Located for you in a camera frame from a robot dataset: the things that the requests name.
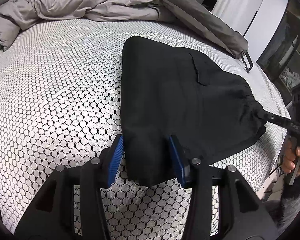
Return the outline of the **light grey crumpled blanket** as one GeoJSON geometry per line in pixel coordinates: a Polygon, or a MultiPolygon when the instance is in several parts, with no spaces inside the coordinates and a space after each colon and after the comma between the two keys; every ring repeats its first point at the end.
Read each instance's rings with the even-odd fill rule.
{"type": "Polygon", "coordinates": [[[0,5],[0,45],[10,48],[19,32],[41,20],[87,18],[97,22],[173,22],[160,0],[8,0],[0,5]]]}

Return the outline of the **white honeycomb mattress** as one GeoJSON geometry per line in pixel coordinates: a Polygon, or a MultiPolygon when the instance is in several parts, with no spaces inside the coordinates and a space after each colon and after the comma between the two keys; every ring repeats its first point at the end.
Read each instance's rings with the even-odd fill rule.
{"type": "MultiPolygon", "coordinates": [[[[256,63],[248,74],[241,61],[179,26],[87,19],[38,23],[0,51],[0,211],[11,233],[56,166],[84,164],[121,132],[121,51],[131,36],[201,51],[222,70],[243,77],[266,111],[290,118],[256,63]]],[[[260,191],[286,135],[271,123],[266,129],[256,144],[213,166],[236,166],[260,191]]],[[[128,181],[126,171],[122,159],[115,183],[101,192],[111,239],[181,239],[191,190],[176,179],[148,189],[128,181]]]]}

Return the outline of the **glass door wardrobe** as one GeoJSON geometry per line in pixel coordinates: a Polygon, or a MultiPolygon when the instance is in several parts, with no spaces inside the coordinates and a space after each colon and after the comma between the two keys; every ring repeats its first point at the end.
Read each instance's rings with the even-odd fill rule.
{"type": "Polygon", "coordinates": [[[292,101],[292,90],[300,84],[300,2],[288,0],[274,36],[257,60],[279,90],[285,105],[292,101]]]}

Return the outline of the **dark grey duvet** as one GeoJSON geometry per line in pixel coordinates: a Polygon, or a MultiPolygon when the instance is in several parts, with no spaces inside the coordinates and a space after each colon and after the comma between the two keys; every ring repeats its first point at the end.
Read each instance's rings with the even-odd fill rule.
{"type": "Polygon", "coordinates": [[[196,0],[161,0],[184,25],[202,38],[222,47],[234,58],[248,52],[247,40],[196,0]]]}

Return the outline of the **black pants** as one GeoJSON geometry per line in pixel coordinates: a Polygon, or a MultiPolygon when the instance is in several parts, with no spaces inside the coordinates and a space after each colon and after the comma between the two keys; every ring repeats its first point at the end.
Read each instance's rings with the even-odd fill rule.
{"type": "Polygon", "coordinates": [[[122,49],[121,128],[128,178],[151,187],[173,178],[168,139],[213,164],[264,135],[262,105],[241,76],[200,51],[144,37],[122,49]]]}

